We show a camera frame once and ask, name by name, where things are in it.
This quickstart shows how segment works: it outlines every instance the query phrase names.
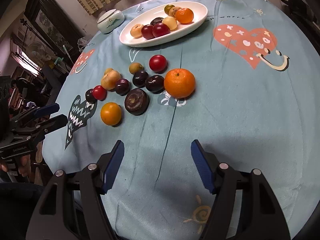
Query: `white oval plate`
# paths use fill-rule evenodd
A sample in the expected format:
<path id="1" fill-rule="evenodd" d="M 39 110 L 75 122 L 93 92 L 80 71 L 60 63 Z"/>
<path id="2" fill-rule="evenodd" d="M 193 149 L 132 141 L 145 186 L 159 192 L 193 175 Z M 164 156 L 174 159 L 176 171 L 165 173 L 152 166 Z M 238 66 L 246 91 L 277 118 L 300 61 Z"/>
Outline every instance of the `white oval plate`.
<path id="1" fill-rule="evenodd" d="M 147 25 L 147 24 L 150 24 L 150 22 L 154 18 L 167 17 L 167 15 L 164 12 L 164 7 L 167 4 L 169 3 L 150 9 L 147 12 L 144 12 L 143 14 L 133 19 L 131 22 L 129 22 L 120 33 L 120 36 L 119 36 L 120 42 L 130 47 L 143 48 L 143 47 L 151 47 L 151 46 L 163 44 L 169 41 L 174 41 L 178 38 L 181 38 L 187 35 L 188 33 L 193 32 L 196 28 L 198 28 L 204 22 L 205 18 L 208 15 L 208 9 L 202 3 L 191 2 L 191 1 L 173 2 L 172 4 L 175 6 L 179 6 L 181 8 L 190 8 L 193 11 L 194 18 L 191 23 L 181 24 L 178 22 L 178 27 L 174 31 L 171 31 L 171 33 L 167 35 L 153 38 L 151 40 L 146 40 L 143 37 L 136 39 L 130 35 L 131 28 L 138 23 Z"/>

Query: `dark round fruit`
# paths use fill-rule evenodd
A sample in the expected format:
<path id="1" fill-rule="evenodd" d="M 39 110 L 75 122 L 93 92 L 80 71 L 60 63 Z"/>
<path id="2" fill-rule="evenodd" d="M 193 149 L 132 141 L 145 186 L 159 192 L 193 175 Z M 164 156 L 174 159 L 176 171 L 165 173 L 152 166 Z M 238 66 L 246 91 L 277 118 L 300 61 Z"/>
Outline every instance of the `dark round fruit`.
<path id="1" fill-rule="evenodd" d="M 151 24 L 144 25 L 141 29 L 141 34 L 147 40 L 153 39 L 154 36 L 152 34 L 152 30 L 153 30 L 153 25 Z"/>
<path id="2" fill-rule="evenodd" d="M 145 82 L 146 89 L 152 93 L 159 92 L 163 89 L 164 78 L 160 75 L 148 77 Z"/>
<path id="3" fill-rule="evenodd" d="M 156 25 L 157 23 L 161 23 L 162 20 L 163 20 L 162 17 L 157 17 L 157 18 L 154 18 L 150 24 L 151 25 Z"/>
<path id="4" fill-rule="evenodd" d="M 133 115 L 143 114 L 149 105 L 149 97 L 140 88 L 132 89 L 124 100 L 125 109 Z"/>
<path id="5" fill-rule="evenodd" d="M 95 99 L 103 101 L 107 96 L 107 91 L 101 85 L 98 85 L 94 87 L 92 95 Z"/>
<path id="6" fill-rule="evenodd" d="M 94 104 L 97 100 L 96 98 L 94 98 L 93 94 L 92 94 L 93 89 L 89 89 L 87 90 L 87 92 L 85 93 L 85 100 L 87 100 L 87 102 Z"/>
<path id="7" fill-rule="evenodd" d="M 144 83 L 146 82 L 146 79 L 148 78 L 148 73 L 144 70 L 138 70 L 132 78 L 132 83 L 138 87 L 142 88 L 144 87 Z"/>
<path id="8" fill-rule="evenodd" d="M 130 91 L 130 82 L 125 78 L 119 79 L 116 82 L 115 91 L 118 95 L 125 95 Z"/>
<path id="9" fill-rule="evenodd" d="M 169 33 L 170 33 L 170 29 L 164 23 L 157 23 L 156 25 L 153 26 L 152 34 L 156 38 L 163 36 L 163 35 L 166 35 L 166 34 L 169 34 Z"/>

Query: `plastic bag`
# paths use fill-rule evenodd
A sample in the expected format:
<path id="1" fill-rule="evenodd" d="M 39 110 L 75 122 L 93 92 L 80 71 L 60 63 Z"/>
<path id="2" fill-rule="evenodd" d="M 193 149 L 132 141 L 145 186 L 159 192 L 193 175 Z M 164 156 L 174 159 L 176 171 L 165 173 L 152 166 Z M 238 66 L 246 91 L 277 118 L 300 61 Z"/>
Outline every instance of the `plastic bag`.
<path id="1" fill-rule="evenodd" d="M 89 35 L 86 35 L 78 40 L 78 48 L 79 48 L 80 52 L 82 52 L 84 50 L 85 46 L 87 46 L 89 41 L 91 41 L 92 37 L 93 36 L 89 34 Z"/>

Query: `blue gripper pad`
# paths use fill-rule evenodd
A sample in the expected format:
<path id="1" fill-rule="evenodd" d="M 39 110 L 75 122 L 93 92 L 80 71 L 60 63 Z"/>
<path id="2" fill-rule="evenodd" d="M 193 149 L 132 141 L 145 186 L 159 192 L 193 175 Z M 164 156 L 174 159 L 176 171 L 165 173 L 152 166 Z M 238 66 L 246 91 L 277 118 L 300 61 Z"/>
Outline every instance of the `blue gripper pad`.
<path id="1" fill-rule="evenodd" d="M 122 159 L 124 157 L 124 143 L 120 141 L 116 149 L 112 149 L 111 153 L 114 151 L 109 164 L 103 173 L 103 186 L 102 190 L 107 193 L 109 189 L 112 188 L 115 182 L 117 173 L 119 171 Z"/>
<path id="2" fill-rule="evenodd" d="M 49 105 L 49 106 L 44 106 L 44 107 L 38 108 L 35 111 L 34 116 L 36 118 L 40 118 L 40 117 L 45 116 L 45 115 L 50 115 L 50 114 L 56 113 L 59 110 L 60 110 L 59 104 L 54 103 L 54 104 Z"/>
<path id="3" fill-rule="evenodd" d="M 201 149 L 198 147 L 196 140 L 191 143 L 191 155 L 195 165 L 197 167 L 198 173 L 201 177 L 202 183 L 204 187 L 210 191 L 210 193 L 214 190 L 214 175 L 204 158 Z"/>

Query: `cherry tomato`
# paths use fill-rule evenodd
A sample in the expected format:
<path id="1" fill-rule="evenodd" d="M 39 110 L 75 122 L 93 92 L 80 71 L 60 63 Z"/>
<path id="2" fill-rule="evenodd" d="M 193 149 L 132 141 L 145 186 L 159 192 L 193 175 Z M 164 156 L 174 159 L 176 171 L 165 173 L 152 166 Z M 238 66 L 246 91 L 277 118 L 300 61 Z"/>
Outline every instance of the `cherry tomato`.
<path id="1" fill-rule="evenodd" d="M 99 85 L 93 89 L 92 95 L 95 99 L 103 101 L 107 96 L 107 91 Z"/>
<path id="2" fill-rule="evenodd" d="M 149 60 L 149 67 L 154 72 L 161 72 L 165 69 L 166 66 L 167 66 L 167 60 L 162 55 L 154 55 Z"/>

